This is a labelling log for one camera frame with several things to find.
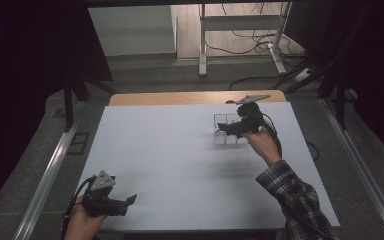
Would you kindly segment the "person's left hand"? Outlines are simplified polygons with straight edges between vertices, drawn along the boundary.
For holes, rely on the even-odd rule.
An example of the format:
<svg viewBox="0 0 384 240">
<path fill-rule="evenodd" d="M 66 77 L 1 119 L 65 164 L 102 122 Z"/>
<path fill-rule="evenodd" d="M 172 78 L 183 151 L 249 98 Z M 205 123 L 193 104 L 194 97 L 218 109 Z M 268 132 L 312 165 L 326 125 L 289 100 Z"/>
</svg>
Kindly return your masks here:
<svg viewBox="0 0 384 240">
<path fill-rule="evenodd" d="M 76 199 L 63 240 L 94 240 L 107 215 L 92 217 L 81 205 L 83 197 Z"/>
</svg>

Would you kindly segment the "white board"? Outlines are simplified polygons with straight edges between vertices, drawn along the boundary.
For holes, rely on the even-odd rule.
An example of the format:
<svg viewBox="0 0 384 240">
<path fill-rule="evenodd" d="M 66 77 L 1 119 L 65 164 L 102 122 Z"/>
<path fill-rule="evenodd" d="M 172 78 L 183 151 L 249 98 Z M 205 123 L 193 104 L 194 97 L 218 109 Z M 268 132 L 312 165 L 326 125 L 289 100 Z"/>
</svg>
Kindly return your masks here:
<svg viewBox="0 0 384 240">
<path fill-rule="evenodd" d="M 114 199 L 137 195 L 114 231 L 280 229 L 279 203 L 256 181 L 266 170 L 250 145 L 215 145 L 215 114 L 234 104 L 108 106 L 82 175 L 115 176 Z"/>
</svg>

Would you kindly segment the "black metal stand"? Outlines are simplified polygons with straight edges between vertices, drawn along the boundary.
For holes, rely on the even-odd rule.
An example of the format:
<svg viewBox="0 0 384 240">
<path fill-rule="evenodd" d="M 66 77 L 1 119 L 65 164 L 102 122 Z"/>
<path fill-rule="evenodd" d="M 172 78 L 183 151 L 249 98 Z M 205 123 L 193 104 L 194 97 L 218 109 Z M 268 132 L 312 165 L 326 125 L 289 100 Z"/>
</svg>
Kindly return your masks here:
<svg viewBox="0 0 384 240">
<path fill-rule="evenodd" d="M 86 83 L 90 83 L 110 95 L 117 94 L 117 91 L 104 84 L 102 81 L 95 80 L 83 74 L 77 74 L 64 79 L 64 107 L 65 107 L 65 132 L 70 131 L 75 122 L 72 95 L 79 101 L 87 101 L 90 93 L 86 88 Z"/>
<path fill-rule="evenodd" d="M 333 91 L 336 91 L 336 110 L 335 117 L 338 124 L 345 129 L 344 120 L 344 105 L 345 105 L 345 91 L 347 79 L 345 77 L 345 59 L 347 52 L 355 42 L 359 31 L 364 25 L 371 9 L 373 2 L 364 1 L 359 7 L 358 12 L 354 14 L 354 19 L 348 27 L 347 33 L 343 38 L 338 50 L 335 52 L 332 60 L 313 74 L 304 78 L 301 82 L 296 83 L 284 90 L 285 93 L 293 93 L 298 89 L 308 85 L 309 83 L 324 76 L 317 94 L 320 98 L 327 98 Z"/>
</svg>

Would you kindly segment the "black rectangular floor frame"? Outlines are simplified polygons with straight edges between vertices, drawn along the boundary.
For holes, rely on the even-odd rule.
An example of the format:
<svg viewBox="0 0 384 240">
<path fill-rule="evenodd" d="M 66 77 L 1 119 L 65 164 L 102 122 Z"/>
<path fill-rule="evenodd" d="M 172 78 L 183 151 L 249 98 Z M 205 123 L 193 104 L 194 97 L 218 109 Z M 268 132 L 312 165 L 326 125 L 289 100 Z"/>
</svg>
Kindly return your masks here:
<svg viewBox="0 0 384 240">
<path fill-rule="evenodd" d="M 88 132 L 75 133 L 72 141 L 69 145 L 67 154 L 68 155 L 82 155 L 85 151 L 87 141 L 89 138 Z"/>
</svg>

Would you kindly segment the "wooden table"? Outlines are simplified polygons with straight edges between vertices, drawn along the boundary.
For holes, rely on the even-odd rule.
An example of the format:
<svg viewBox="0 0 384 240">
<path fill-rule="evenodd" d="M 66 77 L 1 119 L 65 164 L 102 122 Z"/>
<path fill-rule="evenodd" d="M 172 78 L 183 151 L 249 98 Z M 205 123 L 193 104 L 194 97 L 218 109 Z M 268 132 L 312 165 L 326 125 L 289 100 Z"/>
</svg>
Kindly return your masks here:
<svg viewBox="0 0 384 240">
<path fill-rule="evenodd" d="M 109 106 L 234 104 L 246 96 L 268 95 L 260 102 L 286 102 L 280 90 L 201 91 L 114 94 Z"/>
</svg>

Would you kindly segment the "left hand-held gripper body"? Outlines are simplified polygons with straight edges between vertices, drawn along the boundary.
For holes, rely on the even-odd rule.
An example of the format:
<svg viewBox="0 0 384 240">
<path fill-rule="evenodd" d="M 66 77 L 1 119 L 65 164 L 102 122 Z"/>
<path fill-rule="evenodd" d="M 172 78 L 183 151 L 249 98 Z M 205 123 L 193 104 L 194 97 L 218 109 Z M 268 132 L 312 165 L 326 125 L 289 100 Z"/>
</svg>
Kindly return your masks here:
<svg viewBox="0 0 384 240">
<path fill-rule="evenodd" d="M 120 200 L 109 198 L 109 193 L 115 184 L 115 177 L 108 175 L 104 170 L 91 177 L 81 203 L 90 216 L 112 216 L 111 210 L 122 206 L 119 204 Z"/>
</svg>

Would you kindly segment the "white metal desk frame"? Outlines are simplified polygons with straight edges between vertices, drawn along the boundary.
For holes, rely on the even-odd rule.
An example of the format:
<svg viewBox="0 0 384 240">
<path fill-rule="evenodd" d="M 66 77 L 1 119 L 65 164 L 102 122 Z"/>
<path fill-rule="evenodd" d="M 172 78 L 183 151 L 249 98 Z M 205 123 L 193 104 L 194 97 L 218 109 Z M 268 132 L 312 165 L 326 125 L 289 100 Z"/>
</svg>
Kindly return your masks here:
<svg viewBox="0 0 384 240">
<path fill-rule="evenodd" d="M 199 76 L 205 77 L 207 74 L 206 33 L 233 30 L 275 30 L 275 39 L 268 43 L 268 50 L 278 73 L 285 75 L 286 69 L 280 57 L 279 44 L 290 6 L 290 2 L 284 3 L 278 15 L 207 16 L 206 6 L 202 4 L 200 6 Z"/>
</svg>

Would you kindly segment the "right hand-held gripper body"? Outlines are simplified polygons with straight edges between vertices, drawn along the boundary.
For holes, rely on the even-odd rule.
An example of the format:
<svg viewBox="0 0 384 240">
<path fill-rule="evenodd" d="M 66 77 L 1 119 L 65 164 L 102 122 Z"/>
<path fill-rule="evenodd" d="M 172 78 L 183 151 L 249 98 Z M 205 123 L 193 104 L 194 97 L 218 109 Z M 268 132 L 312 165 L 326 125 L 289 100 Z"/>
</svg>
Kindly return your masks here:
<svg viewBox="0 0 384 240">
<path fill-rule="evenodd" d="M 267 98 L 267 95 L 246 96 L 238 101 L 237 113 L 240 121 L 236 126 L 235 134 L 240 136 L 245 133 L 258 133 L 262 128 L 271 131 L 271 126 L 265 121 L 257 100 Z"/>
</svg>

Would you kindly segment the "clear acrylic divided organizer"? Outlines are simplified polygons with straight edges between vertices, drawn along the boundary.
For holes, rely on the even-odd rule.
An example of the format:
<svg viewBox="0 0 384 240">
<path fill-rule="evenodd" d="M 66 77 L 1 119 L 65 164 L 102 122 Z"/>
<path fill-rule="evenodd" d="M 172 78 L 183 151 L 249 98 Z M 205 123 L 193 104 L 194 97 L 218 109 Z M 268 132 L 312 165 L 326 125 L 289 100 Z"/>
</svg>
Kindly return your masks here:
<svg viewBox="0 0 384 240">
<path fill-rule="evenodd" d="M 214 124 L 214 133 L 213 133 L 213 143 L 215 145 L 240 145 L 240 144 L 247 144 L 248 141 L 245 138 L 237 138 L 236 136 L 228 136 L 226 132 L 221 131 L 217 124 L 218 123 L 227 123 L 228 122 L 228 116 L 230 114 L 215 114 L 213 116 L 213 124 Z"/>
</svg>

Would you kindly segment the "person's right hand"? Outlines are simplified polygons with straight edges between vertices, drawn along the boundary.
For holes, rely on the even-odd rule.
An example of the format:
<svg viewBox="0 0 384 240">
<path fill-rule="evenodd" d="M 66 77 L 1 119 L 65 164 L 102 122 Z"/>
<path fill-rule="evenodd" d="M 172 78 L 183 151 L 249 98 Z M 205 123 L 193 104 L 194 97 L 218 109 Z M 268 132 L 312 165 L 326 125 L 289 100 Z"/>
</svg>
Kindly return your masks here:
<svg viewBox="0 0 384 240">
<path fill-rule="evenodd" d="M 267 122 L 268 128 L 263 127 L 258 133 L 244 133 L 243 137 L 251 145 L 252 149 L 263 158 L 268 167 L 281 160 L 276 143 L 270 135 L 273 125 Z"/>
</svg>

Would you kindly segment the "white power strip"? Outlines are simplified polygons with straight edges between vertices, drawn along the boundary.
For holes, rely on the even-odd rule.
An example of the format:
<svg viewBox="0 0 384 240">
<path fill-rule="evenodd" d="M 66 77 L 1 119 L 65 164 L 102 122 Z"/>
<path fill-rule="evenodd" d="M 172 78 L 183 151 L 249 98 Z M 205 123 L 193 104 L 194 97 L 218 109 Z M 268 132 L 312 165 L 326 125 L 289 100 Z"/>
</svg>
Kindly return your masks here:
<svg viewBox="0 0 384 240">
<path fill-rule="evenodd" d="M 295 81 L 300 82 L 310 76 L 312 74 L 312 70 L 309 68 L 304 68 L 296 77 Z"/>
</svg>

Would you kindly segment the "aluminium rail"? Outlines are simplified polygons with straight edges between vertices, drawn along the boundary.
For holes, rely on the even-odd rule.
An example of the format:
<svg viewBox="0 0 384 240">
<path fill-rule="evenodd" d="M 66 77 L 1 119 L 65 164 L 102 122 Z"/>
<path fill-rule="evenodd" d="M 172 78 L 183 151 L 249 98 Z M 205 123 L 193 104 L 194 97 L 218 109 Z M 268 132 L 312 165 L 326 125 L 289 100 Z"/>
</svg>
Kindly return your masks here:
<svg viewBox="0 0 384 240">
<path fill-rule="evenodd" d="M 354 168 L 360 177 L 370 199 L 372 200 L 378 214 L 380 215 L 384 223 L 384 193 L 381 190 L 380 186 L 375 181 L 373 175 L 370 173 L 367 165 L 363 161 L 363 158 L 352 141 L 348 131 L 345 130 L 336 119 L 334 107 L 326 99 L 319 99 L 327 118 L 329 119 L 331 125 L 333 126 L 341 144 L 343 145 L 345 151 L 351 159 Z"/>
<path fill-rule="evenodd" d="M 30 240 L 46 200 L 50 194 L 51 188 L 62 166 L 63 160 L 67 154 L 68 148 L 81 121 L 86 105 L 87 103 L 85 101 L 79 101 L 75 105 L 75 120 L 70 129 L 65 130 L 61 135 L 12 240 Z"/>
</svg>

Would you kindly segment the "grey cabinet panel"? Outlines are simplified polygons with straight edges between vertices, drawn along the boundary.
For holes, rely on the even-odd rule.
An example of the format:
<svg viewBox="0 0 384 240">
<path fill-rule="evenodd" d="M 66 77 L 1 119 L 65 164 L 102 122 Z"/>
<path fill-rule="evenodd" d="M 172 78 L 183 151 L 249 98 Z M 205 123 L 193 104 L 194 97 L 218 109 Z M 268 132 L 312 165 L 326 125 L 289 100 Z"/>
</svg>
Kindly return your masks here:
<svg viewBox="0 0 384 240">
<path fill-rule="evenodd" d="M 170 6 L 89 8 L 106 56 L 175 53 Z"/>
</svg>

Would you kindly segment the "dark curtain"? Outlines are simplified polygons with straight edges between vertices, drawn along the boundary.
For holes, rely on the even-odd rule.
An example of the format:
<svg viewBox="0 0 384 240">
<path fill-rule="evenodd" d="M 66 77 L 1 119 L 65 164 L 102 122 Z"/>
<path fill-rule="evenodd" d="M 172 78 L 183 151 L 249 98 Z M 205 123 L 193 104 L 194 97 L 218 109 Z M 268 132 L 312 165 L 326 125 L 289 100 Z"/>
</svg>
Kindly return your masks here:
<svg viewBox="0 0 384 240">
<path fill-rule="evenodd" d="M 49 96 L 111 74 L 85 0 L 0 0 L 0 190 Z"/>
<path fill-rule="evenodd" d="M 331 67 L 319 94 L 353 90 L 355 110 L 384 143 L 384 0 L 295 1 L 285 32 L 317 67 Z"/>
</svg>

